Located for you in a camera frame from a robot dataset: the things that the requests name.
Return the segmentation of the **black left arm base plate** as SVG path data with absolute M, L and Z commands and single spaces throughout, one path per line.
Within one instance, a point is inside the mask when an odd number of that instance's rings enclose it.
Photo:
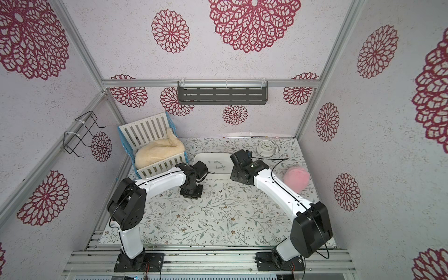
M 164 253 L 147 253 L 143 250 L 134 259 L 130 259 L 123 249 L 120 250 L 120 254 L 114 266 L 115 273 L 150 273 L 161 272 Z

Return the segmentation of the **white plastic storage box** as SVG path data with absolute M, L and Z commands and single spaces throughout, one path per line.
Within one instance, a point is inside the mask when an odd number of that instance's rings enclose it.
M 234 164 L 229 153 L 200 153 L 194 157 L 193 164 L 203 162 L 209 171 L 206 179 L 230 180 Z

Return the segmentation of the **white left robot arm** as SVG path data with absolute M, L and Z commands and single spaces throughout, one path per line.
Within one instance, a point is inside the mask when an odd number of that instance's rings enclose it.
M 144 255 L 139 224 L 144 217 L 148 198 L 178 188 L 183 197 L 198 199 L 203 193 L 201 182 L 208 173 L 206 164 L 199 161 L 192 166 L 179 163 L 174 168 L 149 178 L 136 181 L 123 179 L 107 204 L 109 226 L 119 230 L 121 255 L 129 260 Z

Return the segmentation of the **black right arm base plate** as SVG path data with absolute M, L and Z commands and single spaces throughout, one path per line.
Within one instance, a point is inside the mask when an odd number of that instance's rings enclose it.
M 257 252 L 255 263 L 258 271 L 304 271 L 305 262 L 301 256 L 294 257 L 289 261 L 284 261 L 277 253 Z

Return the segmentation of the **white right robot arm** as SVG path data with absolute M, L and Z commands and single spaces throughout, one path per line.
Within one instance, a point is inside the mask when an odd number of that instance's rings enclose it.
M 273 263 L 281 266 L 295 257 L 308 258 L 333 238 L 329 211 L 320 201 L 313 203 L 283 183 L 262 160 L 252 160 L 248 150 L 230 156 L 233 162 L 231 180 L 254 186 L 268 195 L 292 221 L 285 240 L 273 250 Z

